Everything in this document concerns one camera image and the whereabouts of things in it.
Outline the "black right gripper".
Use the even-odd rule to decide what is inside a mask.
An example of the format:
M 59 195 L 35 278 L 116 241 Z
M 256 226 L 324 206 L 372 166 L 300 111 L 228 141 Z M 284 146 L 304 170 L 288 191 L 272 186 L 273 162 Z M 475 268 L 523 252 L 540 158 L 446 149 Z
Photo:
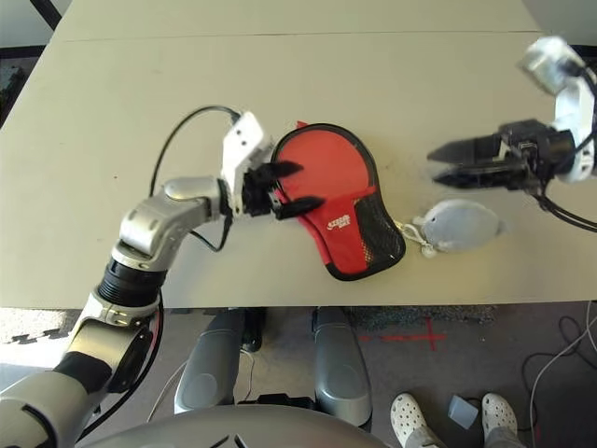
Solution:
M 575 161 L 576 143 L 570 131 L 558 131 L 536 119 L 503 124 L 498 134 L 446 143 L 427 155 L 429 161 L 477 163 L 499 155 L 503 161 L 452 166 L 433 181 L 454 189 L 539 191 L 556 175 L 568 174 Z

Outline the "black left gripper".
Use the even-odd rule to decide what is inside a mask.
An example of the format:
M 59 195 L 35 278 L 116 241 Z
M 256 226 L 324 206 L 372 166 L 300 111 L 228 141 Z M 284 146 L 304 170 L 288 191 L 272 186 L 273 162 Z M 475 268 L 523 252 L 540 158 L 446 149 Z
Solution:
M 243 212 L 251 217 L 273 213 L 277 219 L 304 216 L 325 203 L 324 198 L 301 197 L 281 203 L 273 193 L 278 179 L 303 170 L 293 161 L 271 161 L 257 168 L 249 168 L 243 175 Z

